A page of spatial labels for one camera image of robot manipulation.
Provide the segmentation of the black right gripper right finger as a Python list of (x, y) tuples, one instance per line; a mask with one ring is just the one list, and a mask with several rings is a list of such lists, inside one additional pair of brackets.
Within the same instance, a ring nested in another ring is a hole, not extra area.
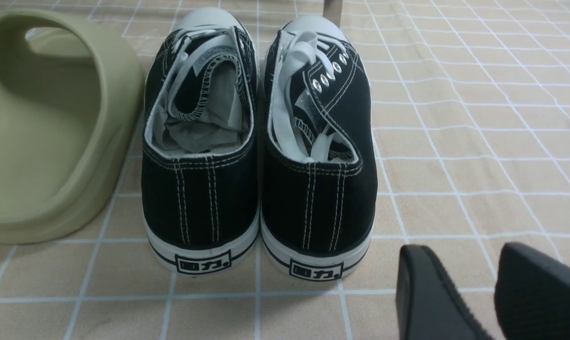
[(505, 243), (494, 303), (508, 340), (570, 340), (570, 267), (539, 250)]

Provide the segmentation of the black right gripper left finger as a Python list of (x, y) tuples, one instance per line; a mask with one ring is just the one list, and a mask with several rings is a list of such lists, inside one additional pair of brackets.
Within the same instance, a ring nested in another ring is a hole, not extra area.
[(396, 310), (402, 340), (491, 340), (428, 246), (400, 248)]

